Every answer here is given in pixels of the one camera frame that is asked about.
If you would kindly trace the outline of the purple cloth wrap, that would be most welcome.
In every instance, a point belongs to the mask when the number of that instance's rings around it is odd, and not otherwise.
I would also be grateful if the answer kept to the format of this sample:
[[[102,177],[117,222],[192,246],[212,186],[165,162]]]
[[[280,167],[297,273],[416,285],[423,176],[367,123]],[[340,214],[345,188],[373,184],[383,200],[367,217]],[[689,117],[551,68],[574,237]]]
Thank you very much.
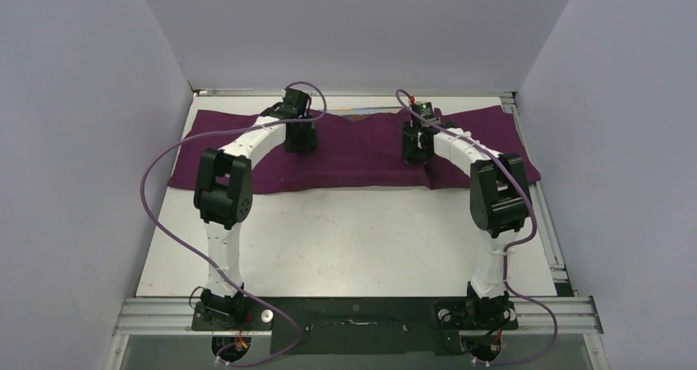
[[[436,113],[444,121],[470,131],[475,140],[493,150],[520,154],[528,181],[541,180],[519,138],[513,115],[505,113],[501,106],[451,114],[436,109]],[[257,117],[200,110],[186,137],[250,127]],[[402,132],[398,125],[407,118],[404,111],[376,113],[357,121],[327,114],[316,124],[316,150],[294,154],[278,146],[258,163],[253,169],[254,194],[369,186],[469,188],[469,177],[443,158],[434,157],[421,167],[406,165],[401,155]],[[212,136],[183,145],[168,185],[193,191],[202,152],[225,146],[239,136]]]

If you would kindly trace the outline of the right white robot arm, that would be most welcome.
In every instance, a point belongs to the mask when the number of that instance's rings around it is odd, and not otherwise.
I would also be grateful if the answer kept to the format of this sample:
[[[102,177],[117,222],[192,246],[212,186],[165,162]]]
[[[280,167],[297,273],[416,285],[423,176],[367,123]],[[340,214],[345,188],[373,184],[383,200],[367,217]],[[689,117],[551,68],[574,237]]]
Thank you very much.
[[[424,165],[438,156],[469,177],[469,212],[480,229],[477,264],[460,310],[467,329],[496,329],[513,317],[506,288],[507,245],[529,217],[528,180],[522,157],[493,150],[471,132],[441,121],[429,102],[408,106],[411,118],[402,128],[402,155],[408,165]]]

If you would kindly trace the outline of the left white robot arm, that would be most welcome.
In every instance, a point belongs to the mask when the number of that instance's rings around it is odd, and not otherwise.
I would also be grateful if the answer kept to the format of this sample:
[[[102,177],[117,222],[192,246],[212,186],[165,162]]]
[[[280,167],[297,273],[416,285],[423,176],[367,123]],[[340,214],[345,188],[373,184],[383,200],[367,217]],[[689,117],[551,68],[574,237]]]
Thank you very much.
[[[239,258],[242,222],[252,208],[253,169],[278,146],[290,153],[317,148],[311,103],[308,93],[288,88],[280,102],[260,113],[251,130],[201,155],[194,206],[203,222],[210,260],[201,292],[202,313],[225,329],[238,328],[249,319],[251,300],[241,291]]]

